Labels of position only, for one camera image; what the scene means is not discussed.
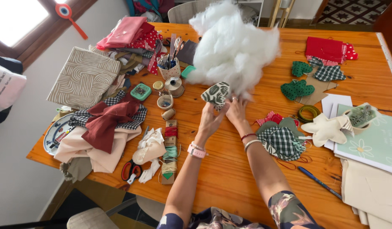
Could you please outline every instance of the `measuring tape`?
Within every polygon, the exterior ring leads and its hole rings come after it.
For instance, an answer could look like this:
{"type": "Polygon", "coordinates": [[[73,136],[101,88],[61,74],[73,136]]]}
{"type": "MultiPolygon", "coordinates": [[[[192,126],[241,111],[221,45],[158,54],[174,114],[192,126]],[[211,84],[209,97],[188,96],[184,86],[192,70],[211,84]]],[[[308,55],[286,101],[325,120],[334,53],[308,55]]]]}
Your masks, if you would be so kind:
{"type": "Polygon", "coordinates": [[[392,73],[392,55],[390,50],[388,49],[387,43],[385,42],[384,37],[382,36],[382,33],[376,33],[377,38],[379,40],[379,43],[381,44],[382,51],[385,55],[385,59],[388,62],[388,66],[390,67],[391,73],[392,73]]]}

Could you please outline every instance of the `pink watch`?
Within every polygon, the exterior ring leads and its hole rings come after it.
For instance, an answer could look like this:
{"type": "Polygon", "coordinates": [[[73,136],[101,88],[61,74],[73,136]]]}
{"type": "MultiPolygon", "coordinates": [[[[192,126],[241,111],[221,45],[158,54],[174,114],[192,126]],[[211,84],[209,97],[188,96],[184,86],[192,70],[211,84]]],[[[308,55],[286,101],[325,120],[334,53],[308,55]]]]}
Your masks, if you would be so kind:
{"type": "Polygon", "coordinates": [[[189,145],[187,152],[190,153],[190,155],[198,158],[204,158],[204,156],[206,155],[206,150],[199,150],[193,144],[189,145]]]}

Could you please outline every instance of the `floral dress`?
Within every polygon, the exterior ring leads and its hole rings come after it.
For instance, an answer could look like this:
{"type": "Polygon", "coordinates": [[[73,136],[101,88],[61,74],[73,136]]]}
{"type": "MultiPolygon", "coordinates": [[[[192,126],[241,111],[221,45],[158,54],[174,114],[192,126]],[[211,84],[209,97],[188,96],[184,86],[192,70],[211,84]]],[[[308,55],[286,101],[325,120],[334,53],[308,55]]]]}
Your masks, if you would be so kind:
{"type": "MultiPolygon", "coordinates": [[[[320,229],[298,198],[290,191],[280,191],[269,200],[269,210],[279,229],[320,229]]],[[[162,217],[157,229],[182,229],[183,220],[174,213],[162,217]]],[[[189,229],[270,229],[252,223],[222,209],[211,207],[192,217],[189,229]]]]}

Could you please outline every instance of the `window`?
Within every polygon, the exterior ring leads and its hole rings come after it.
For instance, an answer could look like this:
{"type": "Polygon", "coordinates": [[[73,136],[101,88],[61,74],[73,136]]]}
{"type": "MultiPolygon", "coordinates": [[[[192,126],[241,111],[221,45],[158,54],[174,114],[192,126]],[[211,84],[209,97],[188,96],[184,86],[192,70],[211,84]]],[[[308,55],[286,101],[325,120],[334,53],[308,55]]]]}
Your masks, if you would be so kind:
{"type": "Polygon", "coordinates": [[[77,20],[96,1],[0,0],[0,56],[20,60],[26,69],[71,26],[57,15],[56,3],[67,3],[77,20]]]}

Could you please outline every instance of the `woman's hand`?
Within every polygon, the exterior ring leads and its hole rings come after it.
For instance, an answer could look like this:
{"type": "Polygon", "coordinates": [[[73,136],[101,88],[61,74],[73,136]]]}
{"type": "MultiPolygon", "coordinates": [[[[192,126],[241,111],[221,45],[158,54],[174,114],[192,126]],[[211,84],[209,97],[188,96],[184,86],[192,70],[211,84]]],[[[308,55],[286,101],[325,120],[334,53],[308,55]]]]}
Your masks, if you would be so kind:
{"type": "Polygon", "coordinates": [[[195,138],[195,144],[204,148],[207,139],[217,131],[224,115],[229,110],[229,104],[226,102],[224,107],[220,110],[219,114],[214,115],[214,106],[212,103],[207,102],[202,111],[202,118],[200,120],[199,131],[195,138]]]}
{"type": "Polygon", "coordinates": [[[240,133],[240,136],[244,136],[251,132],[250,125],[246,120],[246,106],[248,101],[241,97],[238,99],[236,98],[237,96],[233,94],[233,101],[230,102],[227,100],[227,103],[230,104],[230,108],[227,111],[226,116],[240,133]]]}

